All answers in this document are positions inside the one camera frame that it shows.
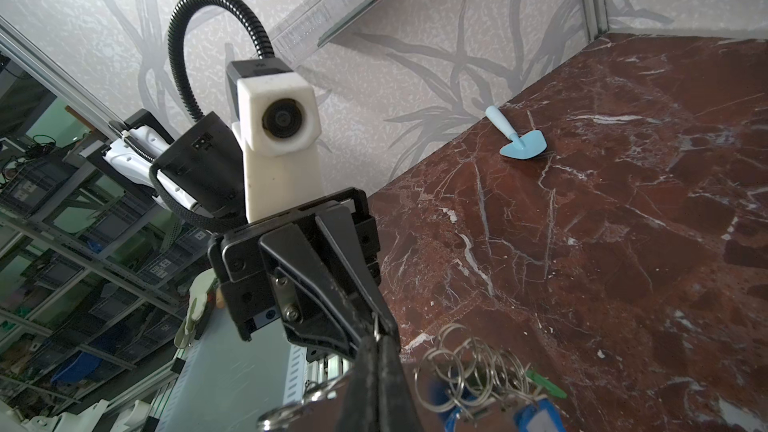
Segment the light blue shovel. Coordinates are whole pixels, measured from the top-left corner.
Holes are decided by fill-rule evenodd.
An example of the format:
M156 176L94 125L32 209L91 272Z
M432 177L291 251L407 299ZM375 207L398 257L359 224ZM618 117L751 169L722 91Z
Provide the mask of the light blue shovel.
M523 137L520 137L518 133L509 124L509 121L502 111L494 106L490 106L485 110L485 116L493 122L496 129L502 131L502 134L507 139L512 140L511 144L507 144L502 147L498 152L505 157L511 158L532 158L536 157L547 148L547 141L544 140L544 135L541 130L531 130Z

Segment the marble surface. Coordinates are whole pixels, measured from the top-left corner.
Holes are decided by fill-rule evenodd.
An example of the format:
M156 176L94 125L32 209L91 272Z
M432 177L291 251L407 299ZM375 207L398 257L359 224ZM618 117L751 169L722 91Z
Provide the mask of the marble surface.
M374 194L404 361L461 322L571 432L766 430L766 79L764 41L608 34L502 107L543 156L482 120Z

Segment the storage rack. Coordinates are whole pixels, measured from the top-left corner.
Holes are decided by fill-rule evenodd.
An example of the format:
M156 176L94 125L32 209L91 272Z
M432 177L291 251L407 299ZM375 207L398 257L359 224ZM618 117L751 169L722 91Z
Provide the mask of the storage rack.
M39 338L45 338L50 342L52 339L49 338L59 334L60 329L53 330L47 328L40 325L36 320L41 319L46 311L53 310L51 307L57 301L61 300L66 293L78 286L89 275L106 279L108 283L105 287L110 287L110 292L100 298L98 303L89 312L93 318L101 321L97 323L103 322L103 325L98 330L87 336L80 344L70 347L69 350L57 356L56 360L49 366L31 378L0 374L0 384L10 386L6 387L6 389L10 388L12 390L9 396L4 397L6 402L12 403L14 398L19 396L20 393L25 390L33 390L36 393L46 394L51 399L56 400L57 407L55 410L57 411L79 402L82 397L90 394L123 370L133 370L137 362L172 339L176 329L178 329L178 324L181 323L181 318L185 315L187 304L175 291L164 285L168 279L174 275L182 274L191 264L195 263L206 253L205 245L208 239L207 232L187 228L185 233L180 235L166 252L158 253L154 257L149 258L144 266L137 270L131 270L128 267L112 262L109 260L110 256L121 245L125 244L126 241L147 226L163 209L150 202L151 198L147 196L139 198L125 196L125 199L117 201L114 207L102 211L102 216L108 216L111 212L116 211L113 215L121 218L122 223L119 220L113 220L112 222L127 227L124 227L124 230L118 229L118 233L103 238L102 240L106 243L100 244L103 246L101 250L97 248L94 250L92 244L84 240L85 234L74 236L66 233L57 228L52 221L52 217L66 209L66 207L82 206L82 208L89 208L88 205L83 206L83 202L72 200L71 196L80 190L84 182L93 178L94 175L101 174L90 162L85 162L80 167L70 167L74 172L70 172L68 178L64 182L59 183L55 190L46 192L43 203L37 204L33 210L28 210L28 208L26 210L22 208L14 210L8 204L5 204L5 207L3 207L3 204L0 204L0 209L5 209L4 211L0 210L0 225L15 231L15 234L0 248L0 260L11 254L18 254L20 251L23 253L24 244L36 241L36 243L44 244L48 247L48 255L45 259L53 258L47 267L53 268L51 263L55 262L59 267L69 267L72 269L71 276L70 274L63 275L65 278L68 277L68 280L63 283L59 283L53 278L50 278L48 281L41 280L38 282L41 286L52 289L52 292L23 317L12 311L0 308L0 318L2 319L0 322L6 321L7 323L14 324L13 329L0 338L0 353L7 349L9 345L19 340L25 333L36 334ZM146 204L146 206L137 206L137 204L142 203ZM136 214L131 215L129 213L126 216L127 210L129 212L136 212ZM101 219L97 222L106 222L106 219ZM104 237L103 235L96 234L91 234L91 236ZM173 263L173 271L167 272L159 281L153 280L152 276L147 275L147 270L145 270L152 261L170 261ZM43 276L46 272L43 269L38 271L38 273ZM143 311L143 308L148 306L154 306L155 308L153 317L160 317L155 324L157 330L153 331L148 328L148 330L142 331L144 334L149 332L149 336L134 338L128 345L113 353L95 348L92 345L92 341L100 338L105 332L110 331L116 324L131 316L140 308ZM135 346L135 343L140 340L144 340L143 344L145 347L143 349L138 349ZM131 345L134 346L134 353L132 354L129 353L130 351L125 350ZM48 385L43 383L42 380L80 353L91 354L102 360L101 365L99 365L99 369L103 372L100 380L95 381L89 387L81 388L71 393L48 389L46 387Z

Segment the screw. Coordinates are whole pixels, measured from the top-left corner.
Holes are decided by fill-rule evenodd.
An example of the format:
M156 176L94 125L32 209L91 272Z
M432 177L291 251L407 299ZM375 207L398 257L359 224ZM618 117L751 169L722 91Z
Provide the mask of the screw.
M299 309L297 309L295 305L289 305L283 310L283 317L285 317L288 322L296 322L299 320Z

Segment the black bracket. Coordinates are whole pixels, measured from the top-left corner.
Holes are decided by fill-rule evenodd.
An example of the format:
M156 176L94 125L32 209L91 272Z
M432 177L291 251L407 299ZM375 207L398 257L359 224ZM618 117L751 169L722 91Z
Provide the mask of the black bracket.
M354 359L374 315L399 349L379 249L366 194L348 188L217 235L208 255L243 340L279 312L290 342Z

